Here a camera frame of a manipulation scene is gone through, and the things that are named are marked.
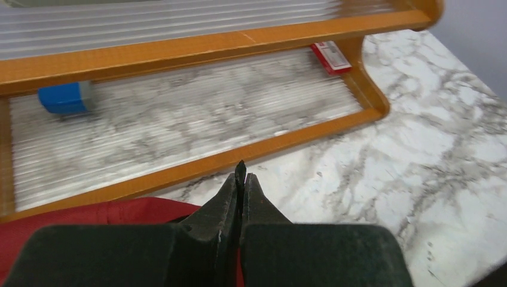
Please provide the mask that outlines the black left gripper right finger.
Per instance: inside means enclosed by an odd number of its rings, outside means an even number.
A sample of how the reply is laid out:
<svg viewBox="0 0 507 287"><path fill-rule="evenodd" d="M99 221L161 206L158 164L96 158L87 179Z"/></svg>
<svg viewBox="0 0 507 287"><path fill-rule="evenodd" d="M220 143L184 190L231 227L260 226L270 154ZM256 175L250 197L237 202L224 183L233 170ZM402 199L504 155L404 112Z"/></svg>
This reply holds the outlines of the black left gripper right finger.
<svg viewBox="0 0 507 287"><path fill-rule="evenodd" d="M240 255L245 286L412 286L401 248L372 224L296 224L245 181Z"/></svg>

